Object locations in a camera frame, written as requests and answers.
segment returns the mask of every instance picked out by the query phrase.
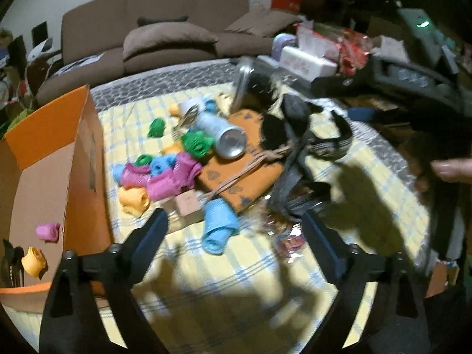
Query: couch backrest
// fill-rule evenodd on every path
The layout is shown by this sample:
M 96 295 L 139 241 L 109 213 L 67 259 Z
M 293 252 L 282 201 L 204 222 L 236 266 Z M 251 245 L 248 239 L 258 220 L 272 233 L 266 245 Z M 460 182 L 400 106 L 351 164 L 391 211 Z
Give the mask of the couch backrest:
M 127 0 L 93 0 L 62 18 L 64 64 L 123 46 L 128 34 Z
M 248 11 L 249 0 L 192 0 L 188 22 L 212 32 L 222 32 Z
M 139 17 L 168 19 L 188 14 L 191 0 L 128 0 L 127 27 L 132 31 L 138 27 Z

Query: red box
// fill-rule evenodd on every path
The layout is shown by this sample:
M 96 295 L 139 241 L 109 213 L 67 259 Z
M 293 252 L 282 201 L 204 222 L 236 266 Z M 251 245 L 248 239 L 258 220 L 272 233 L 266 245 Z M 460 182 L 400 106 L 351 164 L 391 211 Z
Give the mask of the red box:
M 272 0 L 271 9 L 280 9 L 298 14 L 301 0 Z

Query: brown couch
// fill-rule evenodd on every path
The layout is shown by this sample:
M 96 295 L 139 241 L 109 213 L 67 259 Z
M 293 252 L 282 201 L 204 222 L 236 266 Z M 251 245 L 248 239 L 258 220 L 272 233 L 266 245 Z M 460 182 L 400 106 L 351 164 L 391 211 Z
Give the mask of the brown couch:
M 84 84 L 91 87 L 155 68 L 178 63 L 269 55 L 272 39 L 223 30 L 249 11 L 249 0 L 94 0 L 62 18 L 64 65 L 101 54 L 99 61 L 49 77 L 36 97 L 40 106 Z M 188 22 L 214 32 L 214 46 L 161 48 L 123 62 L 123 42 L 137 28 L 139 17 L 152 19 L 188 15 Z

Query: orange cardboard box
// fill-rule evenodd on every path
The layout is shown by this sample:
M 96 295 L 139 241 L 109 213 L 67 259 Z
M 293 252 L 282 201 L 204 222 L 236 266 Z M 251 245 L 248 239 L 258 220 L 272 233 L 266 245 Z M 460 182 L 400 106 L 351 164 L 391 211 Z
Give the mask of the orange cardboard box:
M 48 265 L 41 280 L 25 272 L 24 286 L 6 287 L 0 302 L 42 312 L 62 254 L 99 253 L 111 243 L 103 180 L 103 130 L 88 87 L 40 108 L 0 140 L 0 239 L 40 249 Z M 36 237 L 36 227 L 59 222 L 57 243 Z M 0 259 L 4 255 L 0 241 Z M 96 295 L 103 288 L 94 283 Z

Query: black strap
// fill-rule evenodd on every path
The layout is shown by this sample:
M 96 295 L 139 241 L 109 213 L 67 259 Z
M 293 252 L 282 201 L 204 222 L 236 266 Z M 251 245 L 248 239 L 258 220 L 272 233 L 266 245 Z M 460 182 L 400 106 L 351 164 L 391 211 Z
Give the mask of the black strap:
M 310 130 L 309 105 L 295 95 L 285 94 L 281 109 L 285 118 L 285 133 L 294 149 L 286 159 L 282 175 L 273 186 L 268 207 L 272 211 L 280 212 L 288 220 L 300 222 L 301 215 L 306 210 L 331 199 L 331 185 L 315 182 L 311 170 L 305 164 L 305 158 L 308 153 L 324 159 L 343 157 L 351 145 L 352 131 L 343 117 L 331 111 L 340 136 L 331 139 L 319 138 Z M 289 201 L 297 185 L 308 187 L 312 192 Z

